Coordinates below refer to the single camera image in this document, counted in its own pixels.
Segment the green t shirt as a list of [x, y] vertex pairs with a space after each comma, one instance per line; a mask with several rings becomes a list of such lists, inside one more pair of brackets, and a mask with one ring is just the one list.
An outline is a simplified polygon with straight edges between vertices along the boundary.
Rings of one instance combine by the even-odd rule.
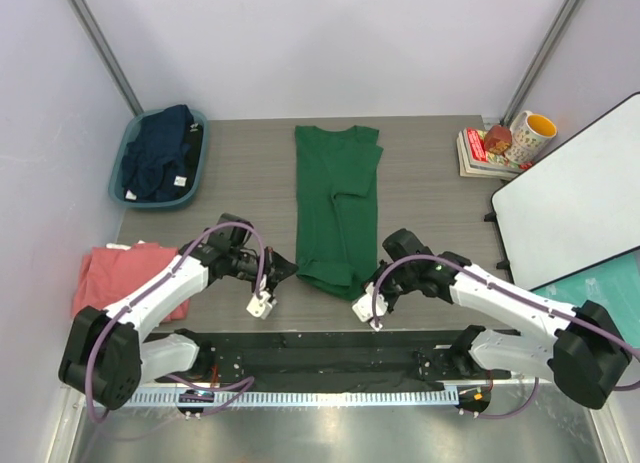
[[379, 131], [297, 126], [297, 276], [351, 301], [377, 268]]

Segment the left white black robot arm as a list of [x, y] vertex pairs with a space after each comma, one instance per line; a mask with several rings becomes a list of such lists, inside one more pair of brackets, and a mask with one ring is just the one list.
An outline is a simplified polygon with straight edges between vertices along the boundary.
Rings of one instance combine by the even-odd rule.
[[248, 282], [247, 311], [266, 318], [277, 304], [276, 287], [298, 267], [264, 243], [247, 247], [255, 233], [249, 221], [224, 213], [140, 288], [104, 309], [80, 310], [59, 380], [116, 410], [143, 383], [175, 377], [200, 382], [211, 376], [215, 353], [210, 342], [185, 329], [157, 340], [149, 336], [180, 304], [225, 277]]

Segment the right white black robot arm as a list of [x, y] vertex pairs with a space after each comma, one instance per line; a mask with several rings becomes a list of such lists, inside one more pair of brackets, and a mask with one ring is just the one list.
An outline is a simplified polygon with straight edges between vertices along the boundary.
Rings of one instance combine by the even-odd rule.
[[405, 228], [388, 236], [383, 248], [391, 261], [375, 280], [371, 306], [376, 317], [399, 297], [419, 292], [511, 328], [509, 334], [467, 328], [451, 348], [451, 363], [460, 376], [501, 370], [537, 377], [589, 409], [602, 408], [612, 392], [621, 390], [619, 382], [637, 352], [602, 305], [541, 297], [455, 253], [433, 254]]

